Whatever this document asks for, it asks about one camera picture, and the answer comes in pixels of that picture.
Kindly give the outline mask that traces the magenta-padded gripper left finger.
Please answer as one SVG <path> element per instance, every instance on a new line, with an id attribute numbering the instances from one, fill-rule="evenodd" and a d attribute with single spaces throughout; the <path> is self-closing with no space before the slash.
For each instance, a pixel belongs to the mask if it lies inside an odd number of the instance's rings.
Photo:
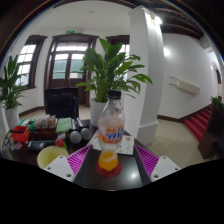
<path id="1" fill-rule="evenodd" d="M 70 154 L 68 157 L 60 155 L 47 165 L 44 170 L 67 181 L 73 182 L 90 148 L 91 145 L 83 147 Z"/>

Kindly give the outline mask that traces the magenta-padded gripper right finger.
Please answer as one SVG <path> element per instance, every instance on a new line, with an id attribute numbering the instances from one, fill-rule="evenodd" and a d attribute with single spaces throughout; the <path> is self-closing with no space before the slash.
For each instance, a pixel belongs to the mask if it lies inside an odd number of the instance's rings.
<path id="1" fill-rule="evenodd" d="M 180 170 L 180 167 L 167 156 L 157 156 L 140 146 L 135 146 L 135 149 L 152 182 Z"/>

